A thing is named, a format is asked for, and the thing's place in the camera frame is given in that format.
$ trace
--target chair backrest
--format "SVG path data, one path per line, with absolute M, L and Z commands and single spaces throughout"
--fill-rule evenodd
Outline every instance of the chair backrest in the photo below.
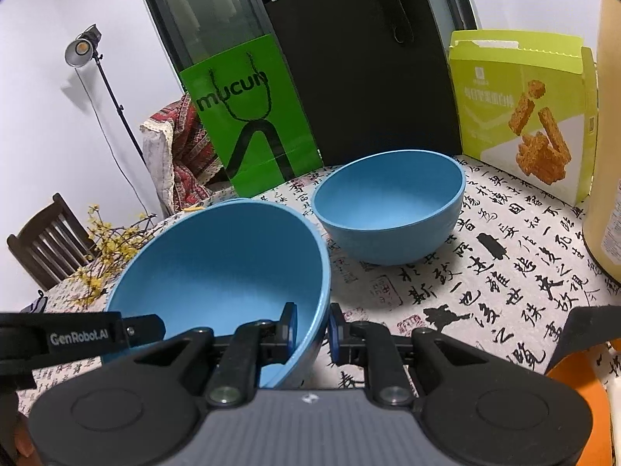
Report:
M 6 241 L 12 254 L 45 291 L 88 264 L 86 256 L 99 253 L 63 197 L 57 193 L 52 200 L 17 236 L 10 235 Z

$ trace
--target beige bottle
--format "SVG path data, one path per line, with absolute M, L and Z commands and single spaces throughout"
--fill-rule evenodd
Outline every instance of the beige bottle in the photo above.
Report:
M 621 2 L 602 0 L 597 43 L 599 125 L 583 226 L 591 255 L 621 282 Z

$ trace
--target yellow-green box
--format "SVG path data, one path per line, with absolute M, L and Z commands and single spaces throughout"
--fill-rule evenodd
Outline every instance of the yellow-green box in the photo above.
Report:
M 570 205 L 589 194 L 597 81 L 580 37 L 455 31 L 449 62 L 464 154 Z

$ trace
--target red patterned fabric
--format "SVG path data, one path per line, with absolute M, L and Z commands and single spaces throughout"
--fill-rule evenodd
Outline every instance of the red patterned fabric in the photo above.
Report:
M 151 116 L 173 127 L 173 170 L 175 212 L 209 197 L 203 186 L 222 167 L 207 130 L 201 124 L 188 93 Z

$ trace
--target green bag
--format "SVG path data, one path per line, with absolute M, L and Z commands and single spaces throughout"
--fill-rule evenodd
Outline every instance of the green bag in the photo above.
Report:
M 271 35 L 181 72 L 235 191 L 251 197 L 322 166 Z

